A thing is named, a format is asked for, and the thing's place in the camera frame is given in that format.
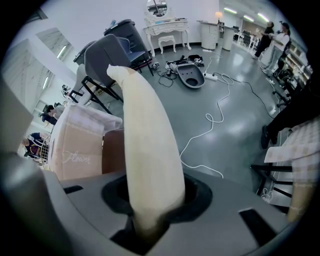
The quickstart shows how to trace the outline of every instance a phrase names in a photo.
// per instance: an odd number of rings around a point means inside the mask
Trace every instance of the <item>black cable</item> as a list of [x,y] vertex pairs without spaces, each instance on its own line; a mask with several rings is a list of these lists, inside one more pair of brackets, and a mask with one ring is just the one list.
[[[174,80],[178,77],[177,74],[174,73],[174,72],[171,72],[171,75],[172,75],[172,74],[175,74],[175,78],[171,78],[171,77],[167,76],[168,71],[165,71],[165,72],[163,72],[163,73],[161,73],[161,74],[159,74],[161,71],[156,71],[156,72],[157,72],[158,76],[160,76],[160,77],[159,77],[159,80],[158,80],[158,83],[159,83],[160,85],[163,85],[164,87],[168,87],[168,88],[170,88],[170,87],[174,84]],[[170,80],[170,81],[171,81],[171,84],[168,86],[168,85],[165,85],[164,83],[161,83],[161,82],[160,82],[160,79],[161,79],[161,78],[166,78],[166,79]]]
[[[218,75],[222,76],[222,75],[221,75],[220,73],[218,73],[218,72],[214,72],[212,75],[214,76],[215,74],[218,74]],[[252,86],[251,86],[251,84],[250,84],[249,82],[246,82],[246,81],[238,81],[238,80],[236,80],[236,79],[233,79],[231,76],[229,76],[229,77],[230,77],[232,80],[234,80],[234,81],[236,81],[236,82],[238,82],[238,83],[241,83],[241,84],[242,84],[242,83],[246,83],[246,84],[250,85],[250,88],[251,88],[252,93],[253,93],[255,96],[257,96],[257,97],[259,98],[259,100],[262,102],[262,104],[263,104],[263,106],[264,106],[264,108],[265,108],[265,111],[266,111],[266,113],[268,114],[268,116],[271,117],[272,119],[275,119],[274,117],[272,117],[272,116],[269,114],[265,103],[264,103],[264,102],[262,101],[262,99],[254,92],[254,90],[252,89]]]

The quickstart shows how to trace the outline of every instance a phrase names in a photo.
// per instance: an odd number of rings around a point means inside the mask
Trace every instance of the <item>white stool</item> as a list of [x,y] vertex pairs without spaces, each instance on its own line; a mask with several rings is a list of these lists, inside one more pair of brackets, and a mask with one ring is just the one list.
[[159,47],[161,49],[161,54],[164,53],[164,48],[161,46],[161,42],[168,42],[168,41],[172,41],[173,42],[173,52],[176,52],[175,37],[173,35],[167,35],[167,36],[159,37],[159,39],[158,39],[158,44],[159,44]]

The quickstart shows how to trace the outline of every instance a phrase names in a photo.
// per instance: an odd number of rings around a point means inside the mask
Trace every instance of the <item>gray pants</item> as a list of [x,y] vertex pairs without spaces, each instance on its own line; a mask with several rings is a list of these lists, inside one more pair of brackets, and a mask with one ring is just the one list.
[[277,61],[281,57],[283,51],[280,50],[278,47],[273,47],[272,53],[271,53],[271,58],[268,62],[268,65],[265,67],[266,73],[271,76],[272,75],[272,70],[274,69],[275,65],[277,64]]

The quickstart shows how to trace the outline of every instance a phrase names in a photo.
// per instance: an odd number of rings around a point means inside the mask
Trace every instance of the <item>person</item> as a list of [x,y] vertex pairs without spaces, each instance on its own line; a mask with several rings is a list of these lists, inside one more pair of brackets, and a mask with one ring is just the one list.
[[271,43],[271,38],[269,37],[270,34],[274,33],[273,30],[274,27],[274,23],[272,21],[269,21],[266,24],[266,29],[264,32],[260,32],[260,34],[262,35],[260,43],[258,45],[258,48],[255,52],[255,54],[251,55],[251,57],[253,59],[258,59],[260,54],[267,48],[269,47],[270,43]]
[[272,38],[272,43],[270,44],[270,47],[272,47],[271,58],[265,68],[261,66],[261,70],[265,75],[271,77],[273,68],[283,54],[287,43],[290,41],[290,27],[287,23],[283,22],[282,32],[277,35],[269,36]]
[[57,119],[55,119],[53,116],[48,115],[47,113],[41,113],[39,114],[39,117],[41,118],[42,122],[46,123],[44,127],[46,127],[48,124],[56,125]]
[[47,136],[48,135],[45,133],[34,132],[24,138],[21,142],[22,146],[26,149],[26,154],[24,154],[24,156],[28,156],[33,159],[40,159],[41,147],[44,143],[43,138],[46,138]]
[[304,89],[291,99],[269,125],[262,127],[261,146],[266,149],[271,141],[276,144],[278,132],[293,128],[320,115],[320,86],[313,81],[314,73]]
[[54,117],[55,119],[59,119],[59,117],[62,115],[63,111],[65,110],[65,107],[62,105],[58,105],[56,107],[49,105],[47,107],[46,113],[50,116],[50,117]]

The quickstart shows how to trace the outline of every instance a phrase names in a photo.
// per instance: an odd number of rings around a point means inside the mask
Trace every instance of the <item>table lamp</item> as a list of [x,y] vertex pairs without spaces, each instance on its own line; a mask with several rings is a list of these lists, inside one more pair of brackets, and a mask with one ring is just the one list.
[[218,24],[219,24],[219,23],[220,23],[220,18],[223,17],[222,12],[216,11],[216,12],[215,12],[215,17],[218,18]]

